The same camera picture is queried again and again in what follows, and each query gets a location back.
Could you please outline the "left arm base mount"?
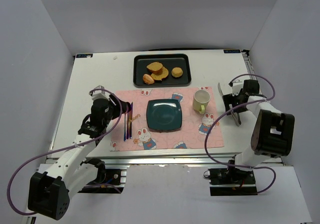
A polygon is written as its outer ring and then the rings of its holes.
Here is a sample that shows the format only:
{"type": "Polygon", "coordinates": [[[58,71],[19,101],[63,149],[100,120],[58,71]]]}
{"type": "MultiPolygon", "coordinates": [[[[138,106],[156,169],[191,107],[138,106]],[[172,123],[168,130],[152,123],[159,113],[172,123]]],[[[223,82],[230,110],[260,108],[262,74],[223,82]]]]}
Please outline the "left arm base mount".
{"type": "Polygon", "coordinates": [[[80,166],[89,165],[97,169],[97,177],[85,185],[78,193],[82,194],[121,194],[122,170],[119,168],[106,168],[103,160],[98,158],[86,158],[80,166]]]}

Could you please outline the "bread slice top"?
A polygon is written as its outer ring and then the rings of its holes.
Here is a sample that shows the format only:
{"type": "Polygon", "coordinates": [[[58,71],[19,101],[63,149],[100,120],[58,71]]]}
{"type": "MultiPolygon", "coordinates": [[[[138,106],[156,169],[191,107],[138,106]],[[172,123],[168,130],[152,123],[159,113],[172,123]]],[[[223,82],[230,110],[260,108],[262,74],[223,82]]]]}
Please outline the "bread slice top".
{"type": "Polygon", "coordinates": [[[152,74],[159,75],[162,72],[163,64],[155,61],[146,66],[147,70],[152,74]]]}

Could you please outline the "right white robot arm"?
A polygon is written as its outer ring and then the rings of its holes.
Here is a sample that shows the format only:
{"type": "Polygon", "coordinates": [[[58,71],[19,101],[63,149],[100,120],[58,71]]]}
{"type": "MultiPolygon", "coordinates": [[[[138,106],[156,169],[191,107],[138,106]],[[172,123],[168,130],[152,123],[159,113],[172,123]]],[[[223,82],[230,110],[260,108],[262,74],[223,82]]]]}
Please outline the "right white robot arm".
{"type": "Polygon", "coordinates": [[[240,113],[250,111],[256,117],[250,146],[234,157],[235,167],[249,171],[269,158],[288,156],[292,149],[295,117],[273,107],[260,93],[257,80],[237,80],[230,86],[230,94],[223,94],[220,86],[218,91],[235,124],[241,125],[240,113]]]}

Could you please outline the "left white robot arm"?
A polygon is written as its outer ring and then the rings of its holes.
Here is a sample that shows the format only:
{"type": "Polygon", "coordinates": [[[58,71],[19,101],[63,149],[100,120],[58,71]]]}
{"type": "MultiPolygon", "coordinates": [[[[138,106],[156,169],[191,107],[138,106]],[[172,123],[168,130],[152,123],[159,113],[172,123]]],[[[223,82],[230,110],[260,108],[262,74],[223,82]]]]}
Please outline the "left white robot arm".
{"type": "Polygon", "coordinates": [[[118,100],[114,95],[96,97],[90,114],[82,121],[72,148],[65,151],[44,172],[32,175],[29,184],[27,207],[30,211],[60,220],[70,201],[90,182],[100,182],[105,177],[105,163],[88,158],[112,120],[131,111],[129,102],[118,100]]]}

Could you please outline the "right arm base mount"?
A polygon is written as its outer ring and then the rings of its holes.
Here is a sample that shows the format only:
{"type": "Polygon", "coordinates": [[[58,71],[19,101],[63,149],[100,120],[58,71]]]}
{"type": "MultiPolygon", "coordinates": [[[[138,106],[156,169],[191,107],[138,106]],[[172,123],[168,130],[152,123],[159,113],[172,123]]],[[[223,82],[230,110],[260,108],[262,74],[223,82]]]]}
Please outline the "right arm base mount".
{"type": "Polygon", "coordinates": [[[211,196],[256,196],[258,194],[254,172],[236,167],[210,168],[203,173],[209,180],[211,196]]]}

